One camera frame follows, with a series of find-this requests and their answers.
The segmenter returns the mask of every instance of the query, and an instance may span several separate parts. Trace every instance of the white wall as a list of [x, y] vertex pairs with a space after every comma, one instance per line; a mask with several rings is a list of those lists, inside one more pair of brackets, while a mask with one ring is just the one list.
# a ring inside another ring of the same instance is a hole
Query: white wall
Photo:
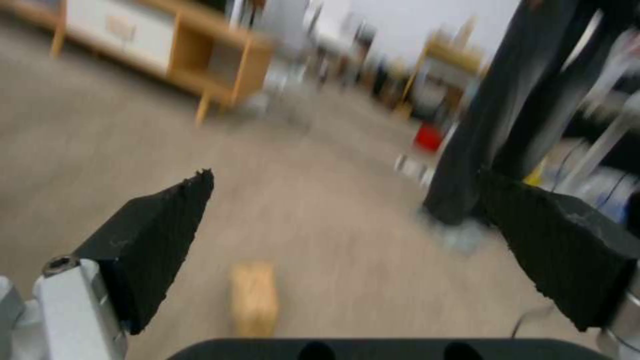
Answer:
[[[263, 29], [289, 47], [305, 41], [302, 13], [309, 0], [267, 0]], [[338, 16], [349, 11], [377, 30], [372, 55], [392, 61], [401, 58], [412, 65], [429, 34], [441, 26], [455, 33], [469, 17], [476, 16], [470, 44], [493, 56], [520, 0], [313, 0], [324, 3], [321, 15]]]
[[475, 15], [470, 44], [492, 57], [520, 0], [351, 0], [351, 11], [378, 29], [374, 54], [415, 63], [428, 35], [445, 26], [455, 32]]

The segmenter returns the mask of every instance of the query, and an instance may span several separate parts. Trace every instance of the furniture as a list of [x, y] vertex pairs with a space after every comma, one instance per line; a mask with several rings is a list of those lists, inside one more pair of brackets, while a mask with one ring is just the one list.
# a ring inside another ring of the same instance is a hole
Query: furniture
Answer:
[[[587, 107], [590, 99], [585, 100]], [[616, 118], [609, 124], [598, 140], [593, 143], [585, 156], [567, 174], [556, 188], [557, 193], [571, 195], [575, 193], [587, 177], [607, 156], [609, 151], [618, 143], [627, 131], [638, 129], [640, 124], [640, 93], [631, 96], [619, 92], [610, 92], [604, 101], [595, 106], [604, 113], [616, 113]]]
[[[29, 0], [0, 4], [54, 29], [52, 57], [70, 37], [200, 95], [197, 126], [211, 102], [224, 110], [259, 92], [273, 54], [268, 38], [231, 27], [223, 14], [189, 0], [61, 0], [59, 10]], [[214, 47], [239, 53], [231, 77], [210, 66]]]
[[[463, 38], [468, 39], [470, 32], [468, 27], [463, 27], [460, 32], [463, 33]], [[416, 79], [424, 78], [426, 75], [439, 79], [451, 88], [463, 90], [462, 92], [453, 91], [447, 97], [451, 110], [455, 111], [462, 98], [476, 88], [485, 72], [482, 67], [482, 54], [463, 47], [465, 45], [466, 40], [461, 42], [456, 38], [451, 42], [441, 34], [432, 35], [422, 50], [415, 70], [404, 88], [401, 103], [409, 97]]]

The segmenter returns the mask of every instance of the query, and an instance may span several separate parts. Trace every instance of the yellow object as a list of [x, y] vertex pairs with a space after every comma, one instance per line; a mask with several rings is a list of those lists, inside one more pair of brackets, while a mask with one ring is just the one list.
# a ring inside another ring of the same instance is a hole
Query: yellow object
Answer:
[[542, 173], [545, 169], [546, 164], [547, 159], [542, 159], [540, 164], [535, 169], [533, 169], [531, 174], [524, 178], [523, 182], [531, 186], [540, 186], [540, 184], [542, 183]]
[[235, 265], [231, 271], [231, 313], [236, 335], [272, 336], [278, 311], [273, 265], [263, 261]]

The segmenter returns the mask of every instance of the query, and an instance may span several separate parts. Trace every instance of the red object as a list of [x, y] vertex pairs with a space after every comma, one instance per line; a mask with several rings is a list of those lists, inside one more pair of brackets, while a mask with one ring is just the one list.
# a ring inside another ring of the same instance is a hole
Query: red object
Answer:
[[435, 127], [423, 124], [415, 135], [413, 143], [421, 149], [436, 152], [442, 143], [442, 136]]

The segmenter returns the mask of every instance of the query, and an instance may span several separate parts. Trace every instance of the leg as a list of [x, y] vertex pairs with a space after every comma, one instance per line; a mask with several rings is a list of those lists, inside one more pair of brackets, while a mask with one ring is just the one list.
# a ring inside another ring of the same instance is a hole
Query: leg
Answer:
[[424, 201], [427, 211], [460, 224], [475, 206], [477, 171], [504, 141], [515, 115], [541, 79], [556, 74], [595, 8], [579, 0], [523, 1], [471, 102], [445, 148]]
[[67, 22], [66, 22], [66, 13], [67, 13], [67, 2], [66, 0], [62, 0], [60, 2], [60, 18], [58, 20], [58, 25], [56, 26], [56, 31], [53, 35], [53, 41], [51, 42], [51, 50], [49, 51], [49, 56], [51, 58], [57, 58], [60, 55], [60, 51], [62, 51], [62, 45], [65, 43], [65, 35], [67, 32]]
[[196, 114], [196, 127], [200, 127], [207, 117], [209, 112], [209, 106], [211, 105], [211, 96], [207, 92], [202, 94], [200, 98], [200, 104], [198, 105], [198, 113]]
[[602, 162], [602, 159], [604, 159], [609, 151], [618, 143], [618, 140], [629, 130], [631, 122], [632, 121], [624, 115], [620, 115], [614, 120], [602, 136], [591, 146], [585, 157], [580, 160], [563, 182], [560, 183], [556, 192], [574, 193], [573, 191], [596, 169], [600, 162]]
[[598, 79], [611, 46], [624, 29], [604, 17], [576, 59], [527, 99], [493, 169], [523, 179], [562, 137], [580, 102]]

